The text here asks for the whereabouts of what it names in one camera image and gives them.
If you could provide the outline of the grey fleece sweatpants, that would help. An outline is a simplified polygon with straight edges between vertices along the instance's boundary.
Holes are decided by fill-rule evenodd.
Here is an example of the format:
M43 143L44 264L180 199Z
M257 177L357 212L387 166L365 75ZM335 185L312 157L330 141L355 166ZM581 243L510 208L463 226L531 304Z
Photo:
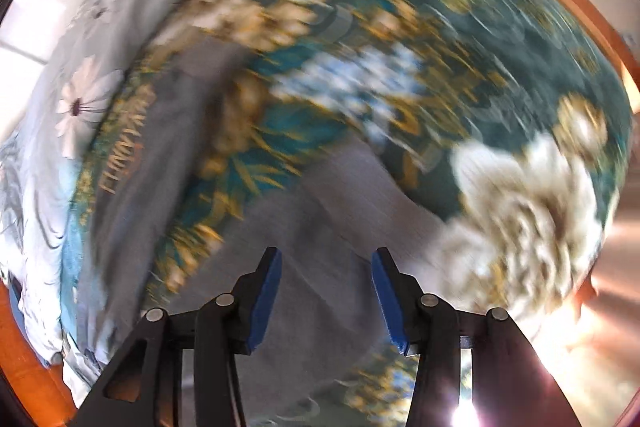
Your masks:
M262 108L262 87L241 76L246 58L242 46L209 39L127 82L128 108L87 157L92 192L77 196L70 222L84 253L76 343L104 366L144 309L201 306L276 246L283 272L266 339L240 366L250 422L401 425L416 365L382 341L370 256L387 246L428 275L442 221L401 193L366 143L330 126L329 152L297 161L295 174L246 150L256 192L239 216L207 222L198 195L215 177L198 167L242 86L248 117L273 138L319 122L294 106Z

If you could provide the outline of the orange wooden headboard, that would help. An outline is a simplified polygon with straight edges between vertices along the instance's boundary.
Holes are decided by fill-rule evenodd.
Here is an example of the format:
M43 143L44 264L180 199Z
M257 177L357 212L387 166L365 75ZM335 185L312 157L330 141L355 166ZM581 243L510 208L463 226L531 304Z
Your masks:
M639 64L623 39L589 0L559 0L580 21L608 57L620 78L634 112L639 110ZM1 291L1 370L8 396L34 426L63 426L75 412L59 369L44 369L14 324L8 292Z

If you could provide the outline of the teal floral bed blanket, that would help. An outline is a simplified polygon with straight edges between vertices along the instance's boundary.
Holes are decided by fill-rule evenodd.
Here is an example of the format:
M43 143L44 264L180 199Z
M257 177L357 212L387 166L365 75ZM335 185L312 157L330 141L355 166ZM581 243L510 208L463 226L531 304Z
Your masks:
M318 124L270 136L250 120L250 87L228 103L198 174L204 218L239 216L260 150L288 174L322 159L336 126L366 143L410 202L442 221L422 275L455 307L505 307L535 336L582 285L602 248L627 161L631 111L610 62L556 0L243 0L219 14L175 5L115 93L70 207L90 195L86 159L128 108L129 79L206 40L242 46L260 105ZM65 255L62 324L75 339L79 246Z

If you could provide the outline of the grey-blue daisy duvet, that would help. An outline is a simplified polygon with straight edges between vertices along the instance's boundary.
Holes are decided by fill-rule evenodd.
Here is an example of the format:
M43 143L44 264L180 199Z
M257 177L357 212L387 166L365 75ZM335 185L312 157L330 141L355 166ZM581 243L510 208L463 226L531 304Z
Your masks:
M180 0L86 0L39 78L26 113L1 147L1 274L21 285L26 337L45 365L85 395L101 366L61 322L70 199L80 161L142 46ZM195 0L222 14L243 0Z

